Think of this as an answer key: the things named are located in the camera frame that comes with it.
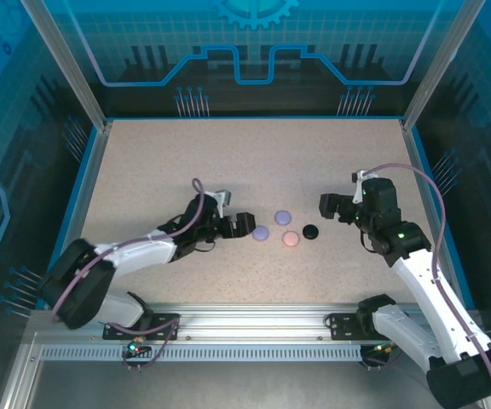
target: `transparent wall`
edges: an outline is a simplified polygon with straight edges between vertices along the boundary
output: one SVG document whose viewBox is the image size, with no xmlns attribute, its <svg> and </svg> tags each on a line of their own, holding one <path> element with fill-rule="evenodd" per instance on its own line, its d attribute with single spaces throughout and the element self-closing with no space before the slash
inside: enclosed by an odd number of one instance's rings
<svg viewBox="0 0 491 409">
<path fill-rule="evenodd" d="M 417 128 L 444 193 L 473 301 L 491 328 L 491 0 Z"/>
<path fill-rule="evenodd" d="M 110 117 L 402 115 L 461 0 L 48 0 Z"/>
<path fill-rule="evenodd" d="M 36 302 L 28 270 L 46 271 L 91 128 L 20 2 L 0 2 L 0 382 Z"/>
</svg>

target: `enclosure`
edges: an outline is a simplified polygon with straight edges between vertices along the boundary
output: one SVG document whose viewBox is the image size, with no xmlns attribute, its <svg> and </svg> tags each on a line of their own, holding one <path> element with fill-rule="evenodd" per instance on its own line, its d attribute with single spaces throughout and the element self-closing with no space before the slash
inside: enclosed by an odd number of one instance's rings
<svg viewBox="0 0 491 409">
<path fill-rule="evenodd" d="M 378 341 L 324 325 L 385 293 L 427 327 L 384 260 L 318 209 L 354 193 L 352 172 L 395 162 L 435 180 L 440 264 L 491 336 L 491 0 L 0 0 L 0 408 L 439 407 L 411 360 L 367 372 L 358 354 Z M 434 243 L 427 182 L 382 173 Z M 38 283 L 74 239 L 182 214 L 194 177 L 269 239 L 114 280 L 182 317 L 160 362 L 128 373 L 126 343 L 52 323 Z M 317 239 L 282 244 L 308 224 Z"/>
</svg>

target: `gear logo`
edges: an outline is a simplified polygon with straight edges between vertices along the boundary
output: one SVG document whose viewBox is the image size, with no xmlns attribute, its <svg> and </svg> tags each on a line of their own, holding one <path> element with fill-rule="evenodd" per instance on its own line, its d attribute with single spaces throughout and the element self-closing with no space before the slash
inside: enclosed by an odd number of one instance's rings
<svg viewBox="0 0 491 409">
<path fill-rule="evenodd" d="M 5 42 L 20 32 L 22 22 L 20 0 L 0 0 L 0 37 Z"/>
<path fill-rule="evenodd" d="M 256 30 L 259 26 L 280 24 L 280 17 L 291 15 L 291 7 L 297 7 L 298 0 L 214 0 L 214 4 L 219 16 L 227 17 L 229 24 Z"/>
</svg>

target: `black mounting plate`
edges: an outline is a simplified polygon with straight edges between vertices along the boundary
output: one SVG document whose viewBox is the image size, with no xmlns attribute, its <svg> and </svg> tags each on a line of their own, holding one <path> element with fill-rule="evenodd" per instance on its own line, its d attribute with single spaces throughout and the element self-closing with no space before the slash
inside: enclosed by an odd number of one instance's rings
<svg viewBox="0 0 491 409">
<path fill-rule="evenodd" d="M 387 341 L 388 338 L 374 332 L 365 334 L 355 314 L 329 314 L 325 325 L 331 330 L 333 341 Z"/>
<path fill-rule="evenodd" d="M 151 325 L 149 328 L 154 328 L 156 326 L 161 326 L 164 323 L 171 321 L 175 318 L 179 318 L 179 314 L 153 314 L 151 318 Z M 140 324 L 139 321 L 130 328 L 133 331 L 139 331 L 140 330 Z M 164 328 L 164 330 L 160 330 L 157 332 L 154 332 L 153 334 L 149 334 L 145 336 L 145 338 L 148 341 L 164 341 L 166 337 L 168 337 L 168 333 L 171 330 L 171 325 L 168 325 L 167 327 Z M 170 337 L 170 341 L 175 341 L 177 339 L 177 332 L 178 328 L 176 328 L 173 332 L 173 334 Z M 101 334 L 101 337 L 107 341 L 131 341 L 136 337 L 135 335 L 130 335 L 130 334 L 125 334 L 115 328 L 113 328 L 110 325 L 105 325 L 103 327 L 103 333 Z"/>
</svg>

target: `pink disc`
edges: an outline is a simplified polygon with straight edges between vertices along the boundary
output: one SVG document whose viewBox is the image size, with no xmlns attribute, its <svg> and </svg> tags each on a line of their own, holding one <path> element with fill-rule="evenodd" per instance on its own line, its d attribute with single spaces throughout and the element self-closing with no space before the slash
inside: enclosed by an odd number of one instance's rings
<svg viewBox="0 0 491 409">
<path fill-rule="evenodd" d="M 295 247 L 298 245 L 299 240 L 300 238 L 295 232 L 286 232 L 281 238 L 281 241 L 283 241 L 283 244 L 287 247 Z"/>
</svg>

